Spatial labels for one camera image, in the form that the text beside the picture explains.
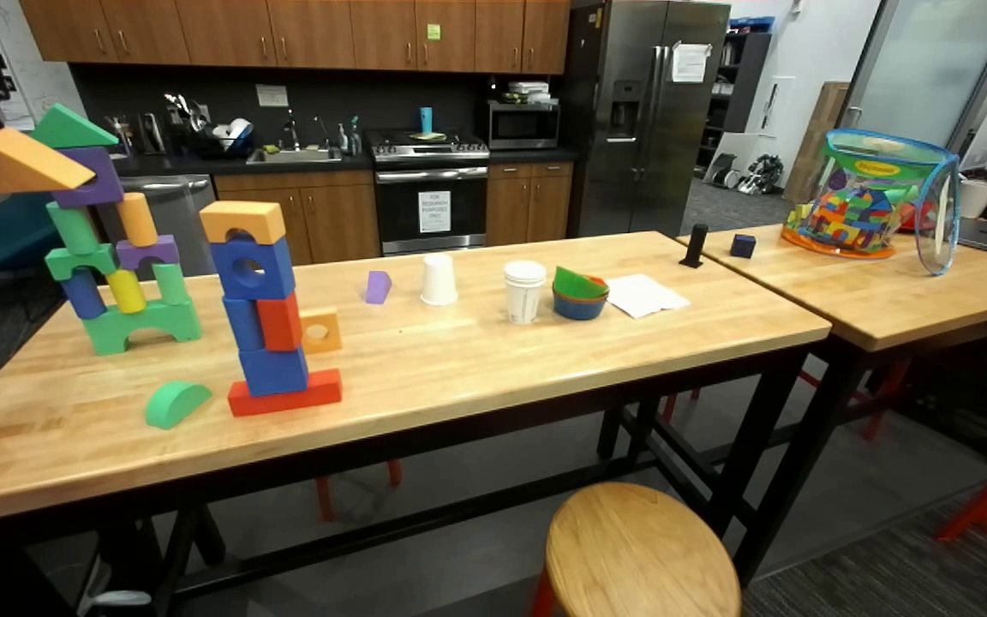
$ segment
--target yellow block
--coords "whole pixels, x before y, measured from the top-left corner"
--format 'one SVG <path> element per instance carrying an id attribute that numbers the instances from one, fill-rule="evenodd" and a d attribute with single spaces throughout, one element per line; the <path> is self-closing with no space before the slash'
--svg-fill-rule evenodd
<path id="1" fill-rule="evenodd" d="M 0 194 L 11 191 L 73 191 L 86 185 L 94 171 L 42 139 L 0 128 Z"/>
<path id="2" fill-rule="evenodd" d="M 343 330 L 332 308 L 297 312 L 297 323 L 303 323 L 303 342 L 307 347 L 307 352 L 343 351 Z"/>
<path id="3" fill-rule="evenodd" d="M 118 214 L 120 214 L 120 226 L 123 226 L 129 246 L 154 246 L 158 242 L 150 201 L 144 191 L 123 191 L 123 200 L 118 201 Z"/>
<path id="4" fill-rule="evenodd" d="M 209 242 L 226 242 L 228 234 L 247 234 L 255 242 L 284 239 L 281 201 L 213 201 L 200 214 Z"/>
<path id="5" fill-rule="evenodd" d="M 144 312 L 146 308 L 144 283 L 132 272 L 114 272 L 110 291 L 114 291 L 118 312 Z"/>

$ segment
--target dark backsplash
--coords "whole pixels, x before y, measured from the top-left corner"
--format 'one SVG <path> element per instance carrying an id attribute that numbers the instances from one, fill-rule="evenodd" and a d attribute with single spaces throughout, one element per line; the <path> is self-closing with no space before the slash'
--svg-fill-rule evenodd
<path id="1" fill-rule="evenodd" d="M 488 76 L 402 76 L 402 73 L 281 73 L 281 67 L 114 67 L 73 64 L 86 113 L 106 123 L 110 113 L 164 118 L 161 91 L 209 103 L 215 121 L 247 118 L 260 139 L 279 139 L 288 110 L 260 110 L 255 84 L 284 81 L 297 131 L 319 139 L 319 118 L 337 139 L 337 123 L 359 118 L 359 128 L 417 128 L 417 107 L 434 110 L 434 131 L 477 132 L 477 110 L 497 84 Z"/>

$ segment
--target red block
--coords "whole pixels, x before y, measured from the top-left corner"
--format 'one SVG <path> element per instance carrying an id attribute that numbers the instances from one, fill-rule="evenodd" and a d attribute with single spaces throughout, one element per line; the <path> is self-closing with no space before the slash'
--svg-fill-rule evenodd
<path id="1" fill-rule="evenodd" d="M 303 351 L 303 323 L 296 296 L 288 298 L 260 298 L 256 323 L 263 351 Z"/>
<path id="2" fill-rule="evenodd" d="M 237 380 L 226 391 L 226 404 L 232 416 L 267 416 L 284 409 L 314 409 L 343 400 L 343 372 L 338 369 L 314 369 L 305 391 L 255 398 L 247 380 Z"/>

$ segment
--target refrigerator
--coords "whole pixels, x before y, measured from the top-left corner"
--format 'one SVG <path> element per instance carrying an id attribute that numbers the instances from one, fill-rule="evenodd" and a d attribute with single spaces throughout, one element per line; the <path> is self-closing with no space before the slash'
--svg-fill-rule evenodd
<path id="1" fill-rule="evenodd" d="M 726 2 L 573 8 L 557 91 L 566 139 L 582 151 L 573 238 L 681 230 L 726 17 Z"/>

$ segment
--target microwave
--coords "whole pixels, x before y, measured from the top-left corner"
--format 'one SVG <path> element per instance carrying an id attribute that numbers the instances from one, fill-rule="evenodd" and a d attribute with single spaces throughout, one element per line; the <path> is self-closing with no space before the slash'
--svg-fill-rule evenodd
<path id="1" fill-rule="evenodd" d="M 557 146 L 557 107 L 517 107 L 488 100 L 488 143 L 497 151 L 513 146 Z"/>

